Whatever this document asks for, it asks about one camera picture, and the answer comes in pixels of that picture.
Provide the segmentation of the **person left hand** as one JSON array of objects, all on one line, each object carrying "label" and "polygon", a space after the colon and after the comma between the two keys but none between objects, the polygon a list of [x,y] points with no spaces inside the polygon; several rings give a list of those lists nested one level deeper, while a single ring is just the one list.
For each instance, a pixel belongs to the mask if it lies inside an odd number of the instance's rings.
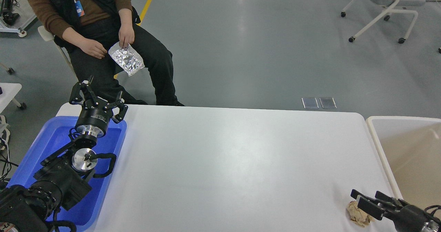
[{"label": "person left hand", "polygon": [[119,46],[126,48],[134,43],[135,34],[131,23],[122,24],[119,29]]}]

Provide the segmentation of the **person right hand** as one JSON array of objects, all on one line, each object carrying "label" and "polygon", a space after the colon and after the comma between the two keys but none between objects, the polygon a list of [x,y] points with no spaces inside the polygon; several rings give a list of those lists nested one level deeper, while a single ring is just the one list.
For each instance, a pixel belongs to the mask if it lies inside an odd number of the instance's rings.
[{"label": "person right hand", "polygon": [[83,39],[79,42],[78,47],[89,56],[93,56],[97,59],[105,58],[107,50],[104,46],[96,40],[93,39]]}]

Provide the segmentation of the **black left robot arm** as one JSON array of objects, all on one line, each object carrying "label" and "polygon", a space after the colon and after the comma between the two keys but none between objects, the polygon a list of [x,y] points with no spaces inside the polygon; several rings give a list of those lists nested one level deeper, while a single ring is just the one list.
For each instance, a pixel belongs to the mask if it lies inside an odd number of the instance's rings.
[{"label": "black left robot arm", "polygon": [[34,174],[35,182],[28,188],[12,185],[1,191],[2,232],[58,232],[77,226],[58,220],[61,208],[69,210],[92,190],[92,178],[112,174],[117,156],[112,152],[96,153],[98,138],[106,135],[109,122],[123,121],[128,106],[118,92],[115,101],[98,97],[92,90],[93,76],[78,82],[71,91],[70,104],[82,107],[70,133],[71,141],[41,161],[42,168]]}]

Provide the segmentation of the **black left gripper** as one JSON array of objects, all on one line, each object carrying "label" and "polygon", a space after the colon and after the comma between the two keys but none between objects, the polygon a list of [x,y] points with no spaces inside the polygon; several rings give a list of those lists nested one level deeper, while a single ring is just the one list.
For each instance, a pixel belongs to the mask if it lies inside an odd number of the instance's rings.
[{"label": "black left gripper", "polygon": [[69,104],[82,106],[75,131],[101,138],[106,135],[110,120],[115,124],[123,121],[128,106],[123,101],[122,91],[118,92],[114,102],[105,104],[105,107],[98,104],[98,97],[91,88],[93,78],[90,75],[73,86]]}]

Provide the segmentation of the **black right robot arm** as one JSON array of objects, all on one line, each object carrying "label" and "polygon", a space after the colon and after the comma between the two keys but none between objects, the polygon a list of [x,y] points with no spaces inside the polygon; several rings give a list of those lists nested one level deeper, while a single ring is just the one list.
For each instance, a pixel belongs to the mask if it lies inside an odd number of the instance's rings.
[{"label": "black right robot arm", "polygon": [[375,197],[368,197],[352,189],[351,197],[358,203],[358,208],[381,221],[387,218],[394,223],[397,232],[439,232],[440,218],[435,213],[440,205],[431,205],[421,209],[403,199],[390,197],[376,191]]}]

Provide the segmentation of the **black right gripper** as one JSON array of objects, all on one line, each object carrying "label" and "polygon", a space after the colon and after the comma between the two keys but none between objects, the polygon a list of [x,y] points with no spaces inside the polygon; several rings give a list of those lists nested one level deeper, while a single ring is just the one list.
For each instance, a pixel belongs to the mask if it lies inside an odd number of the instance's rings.
[{"label": "black right gripper", "polygon": [[381,221],[397,208],[402,208],[394,214],[394,224],[397,232],[434,232],[435,218],[426,211],[409,205],[403,199],[389,197],[377,191],[374,198],[368,197],[356,189],[351,190],[351,197],[358,202],[358,207]]}]

